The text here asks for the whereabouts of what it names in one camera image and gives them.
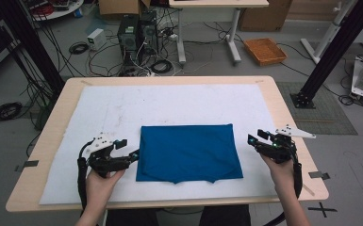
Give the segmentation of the white table mat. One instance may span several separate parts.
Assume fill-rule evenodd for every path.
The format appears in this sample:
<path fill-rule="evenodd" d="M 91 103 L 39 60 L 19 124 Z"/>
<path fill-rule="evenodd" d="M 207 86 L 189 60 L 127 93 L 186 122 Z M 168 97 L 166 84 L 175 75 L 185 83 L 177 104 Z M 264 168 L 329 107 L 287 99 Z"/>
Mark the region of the white table mat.
<path fill-rule="evenodd" d="M 92 86 L 83 89 L 53 160 L 43 204 L 72 204 L 77 194 L 76 158 L 88 155 L 87 142 L 99 133 L 126 139 L 121 156 L 140 150 L 143 126 L 231 124 L 243 176 L 239 179 L 138 182 L 138 162 L 115 186 L 112 202 L 175 202 L 220 198 L 273 198 L 267 165 L 247 142 L 258 129 L 274 131 L 270 102 L 257 84 Z"/>

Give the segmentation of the black metal post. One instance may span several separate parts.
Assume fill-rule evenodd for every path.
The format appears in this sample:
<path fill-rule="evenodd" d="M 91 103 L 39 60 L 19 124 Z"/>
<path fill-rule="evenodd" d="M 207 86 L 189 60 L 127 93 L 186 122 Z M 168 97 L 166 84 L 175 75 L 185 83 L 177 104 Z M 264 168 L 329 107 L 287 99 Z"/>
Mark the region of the black metal post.
<path fill-rule="evenodd" d="M 312 100 L 316 93 L 362 30 L 363 0 L 355 0 L 338 33 L 326 47 L 320 62 L 316 64 L 315 69 L 299 92 L 291 95 L 292 102 L 296 107 L 309 108 L 314 106 Z"/>
<path fill-rule="evenodd" d="M 18 0 L 0 0 L 0 11 L 3 19 L 24 45 L 29 56 L 38 67 L 43 78 L 48 83 L 52 93 L 59 96 L 65 82 L 60 77 L 50 56 L 47 54 L 40 38 L 26 17 Z"/>

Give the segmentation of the blue t-shirt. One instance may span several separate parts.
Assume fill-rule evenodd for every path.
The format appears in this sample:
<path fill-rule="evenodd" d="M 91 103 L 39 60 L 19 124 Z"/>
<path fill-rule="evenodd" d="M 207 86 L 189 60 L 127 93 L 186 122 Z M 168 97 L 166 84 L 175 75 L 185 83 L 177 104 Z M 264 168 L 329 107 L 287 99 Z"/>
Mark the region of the blue t-shirt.
<path fill-rule="evenodd" d="M 243 176 L 231 124 L 143 126 L 138 182 L 239 179 Z"/>

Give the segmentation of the grey tape strip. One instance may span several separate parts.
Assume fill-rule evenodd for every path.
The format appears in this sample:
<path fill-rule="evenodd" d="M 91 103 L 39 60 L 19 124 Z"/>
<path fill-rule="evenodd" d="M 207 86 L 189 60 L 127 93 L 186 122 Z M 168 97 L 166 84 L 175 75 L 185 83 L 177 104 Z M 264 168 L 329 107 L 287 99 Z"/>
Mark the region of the grey tape strip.
<path fill-rule="evenodd" d="M 39 160 L 25 161 L 22 165 L 15 167 L 16 172 L 22 172 L 24 168 L 37 167 L 39 165 Z"/>
<path fill-rule="evenodd" d="M 330 179 L 330 176 L 327 172 L 321 172 L 321 171 L 311 171 L 308 173 L 310 178 L 321 178 L 322 180 L 328 180 Z"/>

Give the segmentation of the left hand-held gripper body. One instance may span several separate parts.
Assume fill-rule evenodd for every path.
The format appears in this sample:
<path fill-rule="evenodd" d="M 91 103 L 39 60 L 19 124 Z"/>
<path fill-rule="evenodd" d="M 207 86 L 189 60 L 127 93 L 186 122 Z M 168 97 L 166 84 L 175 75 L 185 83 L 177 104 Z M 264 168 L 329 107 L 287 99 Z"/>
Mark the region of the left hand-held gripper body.
<path fill-rule="evenodd" d="M 111 140 L 106 134 L 99 134 L 88 146 L 88 165 L 101 177 L 109 172 L 126 170 L 130 164 L 121 157 L 112 157 L 110 154 L 116 150 L 115 140 Z"/>

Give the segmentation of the person's left hand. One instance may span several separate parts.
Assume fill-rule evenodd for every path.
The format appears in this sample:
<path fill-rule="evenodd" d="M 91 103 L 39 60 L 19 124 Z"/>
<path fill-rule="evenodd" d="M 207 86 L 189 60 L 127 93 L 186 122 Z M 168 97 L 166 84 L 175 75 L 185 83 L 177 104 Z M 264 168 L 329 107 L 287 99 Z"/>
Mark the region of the person's left hand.
<path fill-rule="evenodd" d="M 107 178 L 101 177 L 93 169 L 87 177 L 87 207 L 92 209 L 102 209 L 107 205 L 112 195 L 114 186 L 123 177 L 124 170 L 117 171 Z"/>

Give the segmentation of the person's right hand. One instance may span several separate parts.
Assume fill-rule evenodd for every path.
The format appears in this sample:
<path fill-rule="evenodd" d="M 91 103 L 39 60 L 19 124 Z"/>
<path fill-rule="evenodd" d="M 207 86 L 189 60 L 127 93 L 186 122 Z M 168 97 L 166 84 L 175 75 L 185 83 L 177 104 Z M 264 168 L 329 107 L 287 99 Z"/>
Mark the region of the person's right hand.
<path fill-rule="evenodd" d="M 276 192 L 281 193 L 288 190 L 294 191 L 293 162 L 289 160 L 277 164 L 263 154 L 261 155 L 261 158 L 270 169 Z"/>

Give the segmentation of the white power supply box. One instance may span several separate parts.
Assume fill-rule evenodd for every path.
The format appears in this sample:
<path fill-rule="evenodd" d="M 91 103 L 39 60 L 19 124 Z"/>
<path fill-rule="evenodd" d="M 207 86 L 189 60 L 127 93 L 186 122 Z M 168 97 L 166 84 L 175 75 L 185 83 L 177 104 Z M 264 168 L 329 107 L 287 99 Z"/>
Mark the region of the white power supply box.
<path fill-rule="evenodd" d="M 95 29 L 92 33 L 87 36 L 90 48 L 93 51 L 99 50 L 107 43 L 105 31 L 101 28 Z"/>

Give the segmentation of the person's leg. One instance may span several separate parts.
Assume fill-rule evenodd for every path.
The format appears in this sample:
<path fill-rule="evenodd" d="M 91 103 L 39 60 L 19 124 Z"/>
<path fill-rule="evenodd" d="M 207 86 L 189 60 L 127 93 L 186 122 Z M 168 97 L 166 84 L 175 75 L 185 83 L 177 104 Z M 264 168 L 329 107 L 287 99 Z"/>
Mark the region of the person's leg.
<path fill-rule="evenodd" d="M 206 206 L 199 226 L 251 226 L 249 206 L 246 204 Z"/>
<path fill-rule="evenodd" d="M 159 226 L 154 209 L 113 209 L 107 211 L 106 226 Z"/>

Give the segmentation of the white desk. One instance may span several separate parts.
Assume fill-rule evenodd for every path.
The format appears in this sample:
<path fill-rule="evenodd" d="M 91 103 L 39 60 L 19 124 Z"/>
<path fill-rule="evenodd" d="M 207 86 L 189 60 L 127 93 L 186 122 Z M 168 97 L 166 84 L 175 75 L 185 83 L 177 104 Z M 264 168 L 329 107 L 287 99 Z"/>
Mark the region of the white desk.
<path fill-rule="evenodd" d="M 176 48 L 178 62 L 184 66 L 187 62 L 186 51 L 183 40 L 184 22 L 230 22 L 231 27 L 225 35 L 232 62 L 240 63 L 239 50 L 234 38 L 239 22 L 239 15 L 243 8 L 266 8 L 270 3 L 268 0 L 168 0 L 169 6 L 177 12 L 178 34 Z"/>

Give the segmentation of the grey floor mat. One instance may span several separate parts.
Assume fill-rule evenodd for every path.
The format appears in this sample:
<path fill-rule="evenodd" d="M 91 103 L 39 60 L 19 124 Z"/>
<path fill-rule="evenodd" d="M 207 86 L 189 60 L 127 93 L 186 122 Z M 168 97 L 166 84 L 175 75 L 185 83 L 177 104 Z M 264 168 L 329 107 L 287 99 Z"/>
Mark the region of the grey floor mat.
<path fill-rule="evenodd" d="M 312 100 L 313 107 L 298 108 L 291 95 L 304 85 L 300 82 L 277 82 L 277 87 L 297 127 L 316 135 L 356 135 L 357 131 L 334 96 L 321 87 Z"/>

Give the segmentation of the round white table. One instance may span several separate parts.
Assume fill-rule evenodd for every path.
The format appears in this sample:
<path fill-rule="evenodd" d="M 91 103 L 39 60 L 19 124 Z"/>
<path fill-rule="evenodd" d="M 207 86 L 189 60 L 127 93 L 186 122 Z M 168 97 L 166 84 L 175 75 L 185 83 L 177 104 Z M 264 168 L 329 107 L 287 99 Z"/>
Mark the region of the round white table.
<path fill-rule="evenodd" d="M 24 0 L 34 21 L 56 19 L 80 9 L 84 0 Z"/>

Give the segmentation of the person's right leg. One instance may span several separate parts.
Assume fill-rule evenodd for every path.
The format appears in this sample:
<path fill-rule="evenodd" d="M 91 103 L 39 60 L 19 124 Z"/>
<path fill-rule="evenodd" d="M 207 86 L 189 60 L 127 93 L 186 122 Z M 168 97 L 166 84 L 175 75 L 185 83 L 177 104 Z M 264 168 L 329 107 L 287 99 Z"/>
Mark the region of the person's right leg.
<path fill-rule="evenodd" d="M 206 206 L 199 226 L 251 226 L 249 206 L 246 204 Z"/>

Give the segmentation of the cardboard box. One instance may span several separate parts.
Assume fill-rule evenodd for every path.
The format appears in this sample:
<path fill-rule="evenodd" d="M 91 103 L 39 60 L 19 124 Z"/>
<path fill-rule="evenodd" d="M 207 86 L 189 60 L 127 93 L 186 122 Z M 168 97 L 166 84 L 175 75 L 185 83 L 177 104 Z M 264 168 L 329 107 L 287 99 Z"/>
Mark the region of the cardboard box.
<path fill-rule="evenodd" d="M 239 16 L 239 30 L 245 32 L 280 31 L 293 0 L 267 0 L 265 8 L 246 8 Z"/>
<path fill-rule="evenodd" d="M 104 19 L 117 20 L 127 14 L 141 15 L 150 5 L 151 0 L 99 0 L 99 12 Z"/>

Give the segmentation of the orange tray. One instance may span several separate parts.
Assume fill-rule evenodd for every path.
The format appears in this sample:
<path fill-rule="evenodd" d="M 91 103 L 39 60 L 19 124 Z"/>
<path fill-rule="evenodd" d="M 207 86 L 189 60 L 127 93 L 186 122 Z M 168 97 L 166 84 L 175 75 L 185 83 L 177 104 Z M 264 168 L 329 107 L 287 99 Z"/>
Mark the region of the orange tray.
<path fill-rule="evenodd" d="M 248 54 L 259 66 L 268 66 L 281 63 L 288 56 L 277 46 L 276 42 L 270 38 L 245 40 L 244 47 Z"/>

